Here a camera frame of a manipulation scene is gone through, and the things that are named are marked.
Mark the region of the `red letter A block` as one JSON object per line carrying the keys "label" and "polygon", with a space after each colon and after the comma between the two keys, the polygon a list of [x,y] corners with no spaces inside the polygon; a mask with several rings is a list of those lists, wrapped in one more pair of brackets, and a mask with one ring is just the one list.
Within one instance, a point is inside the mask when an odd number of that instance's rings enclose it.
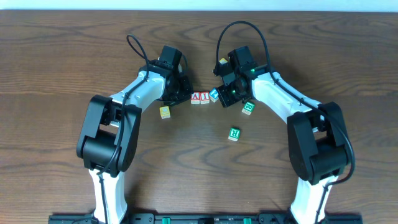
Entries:
{"label": "red letter A block", "polygon": [[190,98],[190,102],[193,105],[199,105],[200,104],[200,92],[193,92]]}

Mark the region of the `blue number 2 block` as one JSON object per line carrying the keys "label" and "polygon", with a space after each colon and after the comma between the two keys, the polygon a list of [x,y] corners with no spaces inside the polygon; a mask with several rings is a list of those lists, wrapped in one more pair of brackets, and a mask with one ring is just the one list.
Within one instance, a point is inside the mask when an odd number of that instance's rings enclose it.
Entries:
{"label": "blue number 2 block", "polygon": [[209,92],[209,97],[210,97],[210,100],[211,100],[212,102],[214,102],[214,103],[218,101],[218,91],[217,91],[216,88],[212,89],[212,90]]}

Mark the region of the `red letter I block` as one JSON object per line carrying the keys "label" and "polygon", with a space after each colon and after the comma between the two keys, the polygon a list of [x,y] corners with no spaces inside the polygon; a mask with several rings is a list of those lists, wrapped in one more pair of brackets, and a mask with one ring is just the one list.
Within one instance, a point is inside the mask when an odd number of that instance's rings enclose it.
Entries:
{"label": "red letter I block", "polygon": [[209,92],[200,92],[200,103],[203,104],[208,104],[210,102],[210,96]]}

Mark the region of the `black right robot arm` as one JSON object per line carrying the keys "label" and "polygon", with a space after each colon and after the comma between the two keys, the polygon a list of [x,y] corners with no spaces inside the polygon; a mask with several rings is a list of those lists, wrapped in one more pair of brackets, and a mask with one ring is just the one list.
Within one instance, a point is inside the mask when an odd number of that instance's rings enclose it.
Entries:
{"label": "black right robot arm", "polygon": [[223,81],[217,89],[223,107],[254,98],[285,122],[289,159],[298,176],[288,219],[293,223],[325,223],[331,188],[351,178],[351,174],[339,178],[347,166],[355,167],[341,108],[334,102],[323,104],[307,98],[270,65],[217,62],[213,72]]}

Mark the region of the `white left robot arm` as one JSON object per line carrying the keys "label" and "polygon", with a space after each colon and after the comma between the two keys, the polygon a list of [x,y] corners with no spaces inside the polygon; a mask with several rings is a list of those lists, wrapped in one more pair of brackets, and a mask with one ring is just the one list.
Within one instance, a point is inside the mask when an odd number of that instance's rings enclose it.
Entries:
{"label": "white left robot arm", "polygon": [[121,223],[126,216],[124,173],[136,153],[142,113],[154,101],[176,105],[191,93],[179,61],[158,58],[141,67],[137,78],[120,92],[91,98],[76,154],[94,183],[93,223]]}

